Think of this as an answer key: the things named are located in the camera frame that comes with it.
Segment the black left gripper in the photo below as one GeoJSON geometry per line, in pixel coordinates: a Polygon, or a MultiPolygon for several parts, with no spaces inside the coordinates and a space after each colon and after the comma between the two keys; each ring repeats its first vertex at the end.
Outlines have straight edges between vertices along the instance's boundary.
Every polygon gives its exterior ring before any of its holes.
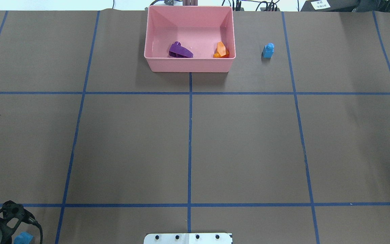
{"type": "Polygon", "coordinates": [[[22,223],[36,226],[37,220],[23,204],[11,200],[3,203],[0,208],[0,244],[12,244],[13,235],[22,223]]]}

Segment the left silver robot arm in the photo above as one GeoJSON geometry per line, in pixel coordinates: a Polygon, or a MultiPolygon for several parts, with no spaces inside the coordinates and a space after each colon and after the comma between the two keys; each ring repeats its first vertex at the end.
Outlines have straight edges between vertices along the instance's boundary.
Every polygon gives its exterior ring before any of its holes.
{"type": "Polygon", "coordinates": [[[28,232],[22,232],[13,238],[22,223],[36,226],[39,229],[39,243],[43,243],[42,227],[34,215],[22,204],[9,200],[0,208],[0,244],[32,244],[34,236],[28,232]]]}

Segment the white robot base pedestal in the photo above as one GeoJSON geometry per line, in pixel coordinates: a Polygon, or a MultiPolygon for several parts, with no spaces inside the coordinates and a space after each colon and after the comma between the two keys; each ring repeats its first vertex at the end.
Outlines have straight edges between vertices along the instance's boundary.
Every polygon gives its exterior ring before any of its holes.
{"type": "Polygon", "coordinates": [[[144,244],[232,244],[231,233],[150,233],[144,244]]]}

